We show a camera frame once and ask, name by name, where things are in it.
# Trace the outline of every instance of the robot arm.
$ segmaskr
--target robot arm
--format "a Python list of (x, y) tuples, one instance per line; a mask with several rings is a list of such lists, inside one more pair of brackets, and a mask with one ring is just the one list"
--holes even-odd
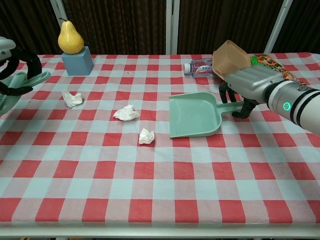
[[(0, 72), (0, 80), (13, 74), (18, 68), (19, 62), (24, 61), (28, 67), (27, 79), (30, 79), (42, 72), (40, 59), (36, 54), (28, 52), (18, 46), (15, 42), (0, 36), (0, 67), (7, 61), (7, 66)], [(8, 96), (21, 96), (32, 91), (30, 86), (11, 88), (0, 81), (0, 94)]]
[(294, 124), (320, 135), (320, 90), (305, 83), (284, 80), (282, 73), (260, 65), (252, 65), (227, 75), (220, 86), (220, 95), (226, 90), (235, 101), (237, 92), (244, 97), (240, 112), (233, 112), (235, 118), (245, 119), (258, 104), (266, 103), (268, 108)]

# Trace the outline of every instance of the pear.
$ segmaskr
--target pear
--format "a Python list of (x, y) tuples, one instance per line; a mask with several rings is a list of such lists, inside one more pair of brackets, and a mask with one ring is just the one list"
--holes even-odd
[(84, 44), (83, 38), (77, 32), (73, 23), (64, 20), (58, 37), (58, 45), (61, 50), (66, 54), (77, 54), (84, 48)]

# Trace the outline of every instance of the white tissue paper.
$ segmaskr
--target white tissue paper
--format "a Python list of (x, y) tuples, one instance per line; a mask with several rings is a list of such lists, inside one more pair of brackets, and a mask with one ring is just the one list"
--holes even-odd
[(140, 114), (138, 111), (135, 111), (135, 107), (133, 105), (128, 105), (116, 111), (113, 117), (122, 121), (130, 121), (140, 117)]
[(139, 144), (150, 144), (153, 140), (155, 140), (155, 132), (149, 132), (143, 128), (139, 134)]
[(73, 96), (67, 90), (64, 90), (62, 92), (62, 97), (63, 97), (63, 100), (65, 101), (66, 105), (69, 108), (72, 108), (76, 105), (82, 104), (82, 101), (83, 101), (83, 99), (81, 97), (81, 93), (77, 93), (75, 96)]

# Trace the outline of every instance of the snack bag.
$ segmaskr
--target snack bag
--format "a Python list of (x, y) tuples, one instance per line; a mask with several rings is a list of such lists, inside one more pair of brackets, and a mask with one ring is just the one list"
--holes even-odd
[(272, 57), (266, 54), (259, 54), (250, 57), (250, 61), (252, 65), (261, 65), (269, 69), (276, 70), (283, 74), (283, 78), (285, 80), (291, 80), (299, 82), (297, 77), (293, 75), (291, 72), (287, 71), (282, 65), (276, 62)]

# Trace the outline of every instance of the bottle label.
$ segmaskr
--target bottle label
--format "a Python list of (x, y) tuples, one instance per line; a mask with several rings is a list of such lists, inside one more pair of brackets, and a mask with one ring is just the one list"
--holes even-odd
[(195, 74), (198, 75), (204, 75), (204, 74), (213, 74), (212, 66), (204, 65), (198, 67), (198, 69), (195, 71)]

